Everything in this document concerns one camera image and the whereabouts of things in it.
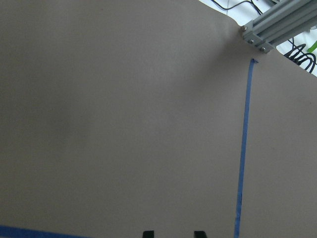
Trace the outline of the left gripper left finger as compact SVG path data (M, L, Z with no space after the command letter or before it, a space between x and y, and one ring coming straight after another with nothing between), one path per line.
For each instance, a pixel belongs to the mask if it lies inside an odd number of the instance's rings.
M154 230L143 231L143 238L154 238Z

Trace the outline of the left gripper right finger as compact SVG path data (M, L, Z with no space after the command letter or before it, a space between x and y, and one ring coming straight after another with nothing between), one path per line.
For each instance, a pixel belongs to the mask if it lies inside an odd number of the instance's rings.
M205 231L194 231L194 238L206 238Z

